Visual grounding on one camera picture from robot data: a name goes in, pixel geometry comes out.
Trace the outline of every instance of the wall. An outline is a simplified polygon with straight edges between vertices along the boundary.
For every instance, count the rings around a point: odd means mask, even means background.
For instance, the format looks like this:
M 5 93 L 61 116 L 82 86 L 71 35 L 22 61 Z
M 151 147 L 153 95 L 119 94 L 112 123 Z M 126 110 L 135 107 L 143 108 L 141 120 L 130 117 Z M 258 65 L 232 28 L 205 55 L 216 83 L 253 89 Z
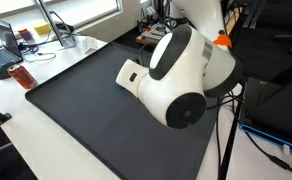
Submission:
M 140 4 L 140 0 L 121 0 L 121 12 L 111 14 L 88 25 L 76 28 L 76 31 L 102 41 L 110 42 L 136 27 L 137 20 L 141 18 L 140 8 L 146 8 L 150 4 L 151 0 L 147 0 L 142 4 Z M 27 22 L 38 19 L 40 16 L 39 10 L 36 9 L 1 19 L 10 22 L 15 30 L 27 26 Z
M 81 34 L 110 42 L 130 29 L 136 27 L 140 20 L 140 8 L 147 7 L 150 0 L 140 4 L 140 0 L 122 0 L 122 12 L 103 18 L 92 24 L 77 28 Z

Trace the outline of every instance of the window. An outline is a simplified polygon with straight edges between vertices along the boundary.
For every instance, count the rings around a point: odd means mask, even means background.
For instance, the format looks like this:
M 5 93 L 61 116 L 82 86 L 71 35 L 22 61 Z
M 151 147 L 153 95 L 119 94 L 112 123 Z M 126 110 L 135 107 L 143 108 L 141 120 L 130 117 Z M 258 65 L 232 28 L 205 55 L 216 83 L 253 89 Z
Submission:
M 48 6 L 48 9 L 76 28 L 119 11 L 119 6 L 117 0 L 65 0 Z
M 34 5 L 33 0 L 0 0 L 0 14 L 15 11 L 18 9 L 30 7 Z
M 44 2 L 50 2 L 46 3 L 48 9 L 55 11 L 67 24 L 75 27 L 119 11 L 117 0 L 44 0 Z M 34 0 L 0 0 L 0 18 L 20 15 L 23 18 L 19 18 L 19 21 L 30 22 L 32 19 L 42 18 L 35 15 L 38 14 L 37 11 L 39 12 L 34 6 Z

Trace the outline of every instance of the laptop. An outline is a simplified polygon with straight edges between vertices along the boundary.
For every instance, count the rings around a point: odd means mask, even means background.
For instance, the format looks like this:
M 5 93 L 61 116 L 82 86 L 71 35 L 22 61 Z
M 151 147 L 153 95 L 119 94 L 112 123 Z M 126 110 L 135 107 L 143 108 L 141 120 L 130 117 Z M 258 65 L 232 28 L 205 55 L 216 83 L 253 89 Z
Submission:
M 288 145 L 292 151 L 292 80 L 283 87 L 261 82 L 248 80 L 240 129 L 280 147 Z
M 0 20 L 0 40 L 3 45 L 3 48 L 0 48 L 0 67 L 9 62 L 19 63 L 23 60 L 11 25 L 2 20 Z

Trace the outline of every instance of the cable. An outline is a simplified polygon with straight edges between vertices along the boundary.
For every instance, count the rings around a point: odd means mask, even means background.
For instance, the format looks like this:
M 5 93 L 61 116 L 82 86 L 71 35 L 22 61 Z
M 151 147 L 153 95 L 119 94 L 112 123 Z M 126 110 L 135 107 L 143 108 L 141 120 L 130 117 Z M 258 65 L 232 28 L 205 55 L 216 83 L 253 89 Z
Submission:
M 207 109 L 207 110 L 212 110 L 212 109 L 214 109 L 214 108 L 216 108 L 216 107 L 218 107 L 218 106 L 221 106 L 221 105 L 227 104 L 227 103 L 232 102 L 232 101 L 234 101 L 234 100 L 237 100 L 238 102 L 242 102 L 242 101 L 243 101 L 243 99 L 241 99 L 241 98 L 239 98 L 239 97 L 237 97 L 237 96 L 232 97 L 232 96 L 230 96 L 230 95 L 228 95 L 228 96 L 224 96 L 221 100 L 224 100 L 224 99 L 226 99 L 226 98 L 228 98 L 228 97 L 231 97 L 232 99 L 227 100 L 227 101 L 222 102 L 222 103 L 219 103 L 219 104 L 216 104 L 216 105 L 214 105 L 214 106 L 207 107 L 206 109 Z
M 230 91 L 230 93 L 228 92 L 228 95 L 235 98 L 235 100 L 236 100 L 236 97 L 234 96 L 233 91 Z M 235 114 L 235 101 L 232 101 L 232 111 L 233 111 L 233 114 Z
M 27 54 L 27 53 L 36 53 L 38 51 L 38 46 L 37 45 L 25 45 L 27 48 L 26 51 L 22 52 L 22 54 Z
M 157 15 L 157 17 L 159 18 L 160 22 L 163 23 L 169 30 L 172 30 L 173 28 L 168 25 L 165 20 L 163 19 L 163 17 L 159 14 L 158 10 L 157 10 L 157 3 L 156 3 L 156 0 L 153 0 L 153 4 L 155 6 L 155 13 Z
M 34 46 L 39 46 L 39 45 L 47 44 L 47 43 L 50 43 L 50 42 L 54 42 L 54 41 L 56 41 L 57 39 L 55 39 L 55 40 L 51 40 L 51 41 L 48 41 L 51 32 L 52 32 L 52 30 L 50 29 L 49 32 L 48 32 L 48 35 L 47 35 L 46 40 L 43 41 L 43 42 L 40 42 L 40 43 L 37 43 L 37 44 L 25 44 L 25 43 L 23 43 L 23 45 L 24 45 L 26 48 L 32 48 L 32 47 L 34 47 Z
M 43 56 L 43 55 L 52 55 L 51 57 L 48 57 L 48 58 L 44 58 L 44 59 L 35 59 L 35 60 L 28 60 L 26 57 L 25 57 L 26 54 L 23 54 L 23 58 L 25 61 L 27 62 L 36 62 L 36 61 L 47 61 L 47 60 L 51 60 L 51 59 L 54 59 L 56 57 L 56 54 L 55 53 L 37 53 L 37 55 L 39 56 Z
M 247 137 L 249 138 L 249 140 L 254 144 L 254 146 L 260 151 L 262 152 L 265 156 L 268 157 L 269 160 L 271 160 L 273 163 L 277 164 L 279 167 L 288 170 L 290 172 L 292 172 L 292 168 L 290 167 L 289 164 L 287 164 L 286 162 L 284 162 L 283 160 L 279 159 L 276 156 L 270 155 L 268 154 L 266 151 L 264 151 L 261 147 L 258 146 L 258 144 L 253 140 L 253 138 L 247 133 L 245 132 L 245 134 L 247 135 Z
M 139 57 L 138 57 L 138 60 L 139 60 L 139 64 L 140 64 L 141 66 L 145 66 L 145 65 L 146 65 L 146 63 L 145 63 L 145 61 L 144 61 L 144 58 L 143 58 L 143 51 L 144 51 L 145 47 L 146 47 L 146 46 L 149 46 L 149 45 L 151 45 L 151 46 L 155 46 L 154 44 L 144 44 L 144 45 L 139 49 Z
M 217 98 L 217 104 L 220 104 L 220 98 Z M 217 111 L 216 111 L 216 141 L 217 141 L 217 152 L 218 152 L 218 175 L 217 175 L 217 179 L 220 179 L 220 171 L 221 171 L 221 164 L 222 164 L 222 157 L 221 157 L 221 153 L 220 153 L 220 141 L 219 141 L 219 128 L 218 128 L 218 114 L 220 111 L 220 106 L 218 106 Z

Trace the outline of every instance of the floor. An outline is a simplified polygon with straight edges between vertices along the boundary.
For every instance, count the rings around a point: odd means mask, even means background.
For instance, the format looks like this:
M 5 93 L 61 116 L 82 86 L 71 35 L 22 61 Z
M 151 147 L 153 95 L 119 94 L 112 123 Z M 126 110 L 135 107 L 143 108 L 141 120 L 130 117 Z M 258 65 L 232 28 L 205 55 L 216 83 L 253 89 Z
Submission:
M 292 67 L 292 39 L 273 40 L 275 35 L 292 32 L 292 0 L 268 0 L 256 29 L 242 28 L 243 22 L 244 19 L 237 23 L 230 36 L 235 44 L 234 54 L 246 74 L 272 81 Z
M 0 128 L 0 147 L 10 140 Z M 25 163 L 14 146 L 0 153 L 0 180 L 36 180 L 37 178 Z

